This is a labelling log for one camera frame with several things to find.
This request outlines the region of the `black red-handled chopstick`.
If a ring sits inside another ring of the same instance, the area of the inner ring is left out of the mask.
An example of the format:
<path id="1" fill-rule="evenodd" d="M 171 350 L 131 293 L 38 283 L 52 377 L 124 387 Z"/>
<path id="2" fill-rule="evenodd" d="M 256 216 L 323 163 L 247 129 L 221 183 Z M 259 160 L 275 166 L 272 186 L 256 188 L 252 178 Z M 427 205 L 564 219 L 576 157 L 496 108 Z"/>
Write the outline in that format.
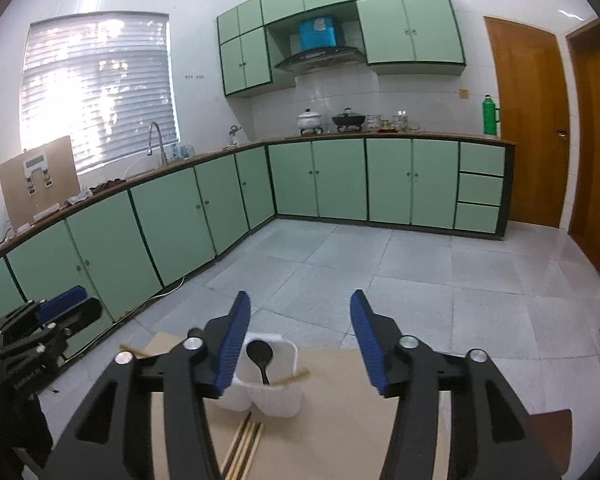
<path id="1" fill-rule="evenodd" d="M 222 478 L 226 479 L 228 476 L 228 471 L 230 470 L 230 465 L 233 463 L 234 456 L 238 450 L 238 445 L 242 442 L 242 437 L 244 436 L 248 425 L 250 424 L 252 413 L 249 412 L 246 417 L 239 423 L 238 428 L 235 431 L 232 442 L 230 442 L 230 447 L 227 450 L 227 453 L 224 457 L 223 463 L 220 467 L 220 471 L 222 474 Z"/>

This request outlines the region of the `red-handled bamboo chopstick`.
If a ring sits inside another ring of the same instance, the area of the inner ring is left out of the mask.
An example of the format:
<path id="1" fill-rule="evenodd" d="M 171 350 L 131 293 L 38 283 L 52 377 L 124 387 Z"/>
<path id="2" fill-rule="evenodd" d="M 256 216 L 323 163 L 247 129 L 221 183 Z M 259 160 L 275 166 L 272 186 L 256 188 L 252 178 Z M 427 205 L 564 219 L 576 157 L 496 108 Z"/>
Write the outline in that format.
<path id="1" fill-rule="evenodd" d="M 242 459 L 240 463 L 240 468 L 238 469 L 238 480 L 246 480 L 249 476 L 252 464 L 254 462 L 254 456 L 257 454 L 257 450 L 262 438 L 262 434 L 264 431 L 264 425 L 262 422 L 258 422 L 256 425 L 256 429 L 254 430 L 251 442 L 247 448 L 245 457 Z"/>

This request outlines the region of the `green lower kitchen cabinets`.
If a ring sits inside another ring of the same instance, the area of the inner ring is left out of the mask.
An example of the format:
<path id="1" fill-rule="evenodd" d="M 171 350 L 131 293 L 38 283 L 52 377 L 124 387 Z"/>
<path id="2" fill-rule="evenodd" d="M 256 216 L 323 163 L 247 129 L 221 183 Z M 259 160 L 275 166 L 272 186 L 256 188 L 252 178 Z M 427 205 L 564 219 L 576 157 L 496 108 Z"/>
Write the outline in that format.
<path id="1" fill-rule="evenodd" d="M 276 217 L 500 238 L 513 143 L 424 133 L 259 142 L 118 182 L 0 246 L 0 318 L 80 286 L 102 317 L 85 348 Z"/>

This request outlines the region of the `brown wooden stool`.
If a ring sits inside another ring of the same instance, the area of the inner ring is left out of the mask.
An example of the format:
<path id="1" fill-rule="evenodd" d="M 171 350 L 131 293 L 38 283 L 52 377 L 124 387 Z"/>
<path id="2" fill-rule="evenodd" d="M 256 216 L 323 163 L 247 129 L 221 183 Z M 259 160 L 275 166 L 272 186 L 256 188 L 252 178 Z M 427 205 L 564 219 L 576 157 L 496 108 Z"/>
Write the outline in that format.
<path id="1" fill-rule="evenodd" d="M 572 411 L 564 410 L 532 414 L 530 426 L 560 474 L 570 465 L 572 452 Z"/>

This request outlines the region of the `brown cardboard box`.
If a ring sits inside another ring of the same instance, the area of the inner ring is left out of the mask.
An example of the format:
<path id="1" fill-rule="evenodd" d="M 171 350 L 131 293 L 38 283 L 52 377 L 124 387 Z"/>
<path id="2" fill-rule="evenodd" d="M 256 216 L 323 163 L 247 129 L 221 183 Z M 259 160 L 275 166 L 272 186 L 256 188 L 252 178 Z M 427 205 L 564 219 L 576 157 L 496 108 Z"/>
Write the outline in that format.
<path id="1" fill-rule="evenodd" d="M 80 192 L 70 136 L 31 148 L 0 165 L 9 223 L 33 226 Z"/>

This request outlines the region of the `black ladle spoon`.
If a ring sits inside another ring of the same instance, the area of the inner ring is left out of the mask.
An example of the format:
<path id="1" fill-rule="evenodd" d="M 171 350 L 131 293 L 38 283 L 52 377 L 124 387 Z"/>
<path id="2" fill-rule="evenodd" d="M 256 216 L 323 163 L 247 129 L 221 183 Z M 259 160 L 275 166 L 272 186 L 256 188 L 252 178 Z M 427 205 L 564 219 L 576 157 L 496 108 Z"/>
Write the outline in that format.
<path id="1" fill-rule="evenodd" d="M 248 342 L 246 353 L 248 358 L 256 364 L 261 375 L 262 384 L 266 386 L 271 385 L 268 379 L 268 366 L 273 361 L 274 356 L 271 345 L 264 340 L 253 339 Z"/>

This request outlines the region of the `white twin utensil holder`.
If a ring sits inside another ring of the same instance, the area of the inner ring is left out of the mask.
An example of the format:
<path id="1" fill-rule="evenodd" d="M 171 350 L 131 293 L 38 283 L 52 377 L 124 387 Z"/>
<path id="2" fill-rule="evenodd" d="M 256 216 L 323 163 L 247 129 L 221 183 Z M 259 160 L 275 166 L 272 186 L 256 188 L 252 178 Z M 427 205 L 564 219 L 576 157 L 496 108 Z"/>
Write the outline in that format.
<path id="1" fill-rule="evenodd" d="M 266 342 L 273 351 L 272 361 L 266 367 L 269 385 L 262 382 L 260 368 L 247 354 L 247 346 L 254 340 Z M 233 412 L 257 408 L 263 415 L 291 418 L 300 412 L 302 390 L 298 382 L 282 384 L 300 370 L 297 346 L 279 334 L 248 332 L 230 388 L 214 404 Z"/>

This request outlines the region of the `window blinds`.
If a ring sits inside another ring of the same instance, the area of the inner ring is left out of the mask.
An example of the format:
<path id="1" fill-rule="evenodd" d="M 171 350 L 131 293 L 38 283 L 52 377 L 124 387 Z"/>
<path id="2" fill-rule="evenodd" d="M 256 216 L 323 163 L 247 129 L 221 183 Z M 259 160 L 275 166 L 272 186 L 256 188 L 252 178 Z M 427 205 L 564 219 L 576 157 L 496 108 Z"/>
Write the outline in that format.
<path id="1" fill-rule="evenodd" d="M 30 25 L 20 145 L 30 150 L 63 136 L 79 172 L 181 139 L 166 14 L 96 12 Z"/>

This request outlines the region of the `white cooking pot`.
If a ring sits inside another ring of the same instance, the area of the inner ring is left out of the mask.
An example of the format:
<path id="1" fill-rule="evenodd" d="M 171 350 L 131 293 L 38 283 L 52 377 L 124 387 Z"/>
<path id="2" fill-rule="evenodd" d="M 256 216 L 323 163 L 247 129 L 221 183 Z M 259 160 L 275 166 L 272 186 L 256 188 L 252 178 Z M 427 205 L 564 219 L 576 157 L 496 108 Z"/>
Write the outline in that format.
<path id="1" fill-rule="evenodd" d="M 322 114 L 307 108 L 298 116 L 298 129 L 302 136 L 322 133 Z"/>

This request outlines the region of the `green thermos bottle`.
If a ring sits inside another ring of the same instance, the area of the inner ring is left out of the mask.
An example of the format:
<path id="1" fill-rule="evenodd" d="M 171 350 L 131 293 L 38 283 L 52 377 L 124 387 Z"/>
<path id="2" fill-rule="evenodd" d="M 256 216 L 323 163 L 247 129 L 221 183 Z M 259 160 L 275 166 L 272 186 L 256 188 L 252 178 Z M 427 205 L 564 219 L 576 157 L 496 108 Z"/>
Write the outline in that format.
<path id="1" fill-rule="evenodd" d="M 498 135 L 498 124 L 500 123 L 500 109 L 496 106 L 490 94 L 486 94 L 482 101 L 482 123 L 483 133 L 487 136 Z"/>

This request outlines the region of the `black wok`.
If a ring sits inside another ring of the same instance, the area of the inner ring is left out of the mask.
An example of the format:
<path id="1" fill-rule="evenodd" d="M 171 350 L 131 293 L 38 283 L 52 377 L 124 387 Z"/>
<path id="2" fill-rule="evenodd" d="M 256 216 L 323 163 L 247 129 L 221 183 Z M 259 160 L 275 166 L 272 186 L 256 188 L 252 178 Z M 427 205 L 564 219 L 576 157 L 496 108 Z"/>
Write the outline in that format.
<path id="1" fill-rule="evenodd" d="M 366 122 L 366 116 L 355 113 L 350 107 L 346 107 L 340 114 L 332 116 L 338 132 L 361 132 Z"/>

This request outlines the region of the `wooden door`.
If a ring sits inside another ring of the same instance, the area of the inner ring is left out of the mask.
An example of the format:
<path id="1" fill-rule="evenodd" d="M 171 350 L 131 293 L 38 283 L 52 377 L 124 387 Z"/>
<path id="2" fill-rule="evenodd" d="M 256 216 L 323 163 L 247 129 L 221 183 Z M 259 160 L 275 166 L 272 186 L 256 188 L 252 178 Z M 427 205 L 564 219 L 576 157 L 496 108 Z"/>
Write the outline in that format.
<path id="1" fill-rule="evenodd" d="M 569 234 L 600 274 L 600 21 L 567 36 L 579 112 L 579 165 Z"/>
<path id="2" fill-rule="evenodd" d="M 569 103 L 555 35 L 487 18 L 494 56 L 501 137 L 516 145 L 514 221 L 559 226 L 569 165 Z"/>

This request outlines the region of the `black range hood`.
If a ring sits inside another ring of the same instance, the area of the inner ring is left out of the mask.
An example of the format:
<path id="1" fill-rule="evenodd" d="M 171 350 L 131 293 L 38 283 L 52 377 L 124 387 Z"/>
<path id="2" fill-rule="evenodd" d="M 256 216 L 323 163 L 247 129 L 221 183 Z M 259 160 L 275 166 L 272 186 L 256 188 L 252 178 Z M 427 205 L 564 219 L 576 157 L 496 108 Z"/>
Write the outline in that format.
<path id="1" fill-rule="evenodd" d="M 298 48 L 291 48 L 289 54 L 284 54 L 275 63 L 276 70 L 301 75 L 365 60 L 359 48 L 346 44 L 341 23 L 332 15 L 303 20 L 297 30 Z M 289 47 L 292 47 L 292 41 L 289 41 Z"/>

